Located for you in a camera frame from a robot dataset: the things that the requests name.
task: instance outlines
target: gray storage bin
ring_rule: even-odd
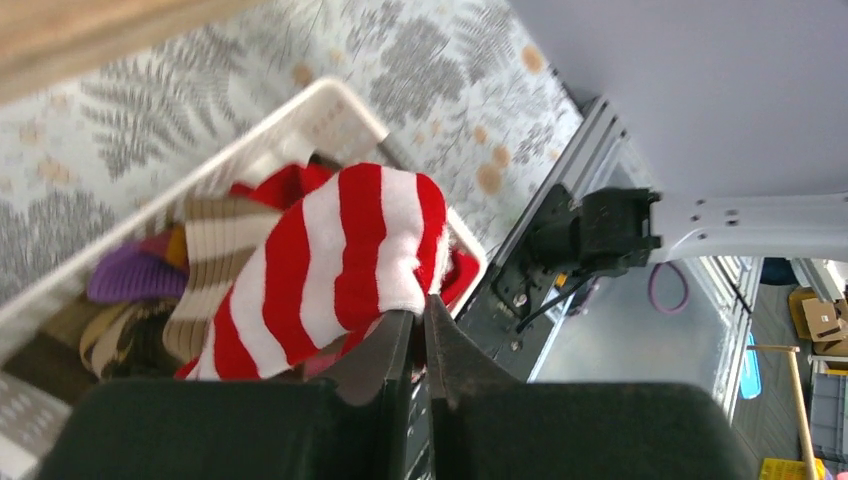
[[[822,460],[848,463],[845,444],[845,401],[848,376],[816,374],[810,408],[813,449]]]

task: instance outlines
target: cable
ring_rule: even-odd
[[[525,328],[527,328],[531,323],[533,323],[533,320],[536,320],[540,316],[544,315],[545,312],[547,312],[551,308],[555,307],[557,304],[559,304],[560,302],[562,302],[566,298],[574,295],[574,292],[576,292],[577,290],[580,290],[580,287],[582,287],[583,285],[586,285],[586,283],[590,280],[590,278],[591,277],[583,277],[583,278],[579,279],[577,282],[574,283],[574,285],[571,286],[571,288],[560,293],[556,297],[552,298],[549,302],[543,304],[541,307],[536,309],[535,312],[532,312],[529,315],[527,315],[526,317],[524,317],[518,323],[518,326],[515,327],[515,333],[523,332]]]
[[[659,300],[657,299],[656,287],[657,287],[657,278],[659,277],[660,270],[662,267],[667,266],[671,268],[674,273],[677,274],[677,277],[680,278],[680,282],[683,284],[683,299],[680,300],[680,303],[677,304],[676,307],[666,307],[663,306]],[[680,270],[680,268],[671,263],[658,263],[654,265],[654,269],[651,270],[651,276],[648,278],[648,301],[651,302],[651,305],[660,313],[664,313],[666,315],[676,315],[683,311],[686,308],[686,305],[689,304],[689,282],[686,280],[686,276]]]

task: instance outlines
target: metal bracket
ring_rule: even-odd
[[[492,282],[495,294],[519,319],[542,305],[559,273],[542,265],[529,248],[528,238],[553,221],[576,218],[574,210],[573,197],[562,185],[554,185]],[[569,241],[567,238],[561,240],[563,244]]]

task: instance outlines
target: yellow object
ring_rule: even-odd
[[[824,464],[816,459],[816,480],[825,479]],[[804,462],[766,458],[760,470],[760,480],[807,480],[804,478]]]

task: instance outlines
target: white ceiling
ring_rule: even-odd
[[[848,191],[846,0],[512,0],[668,190]]]

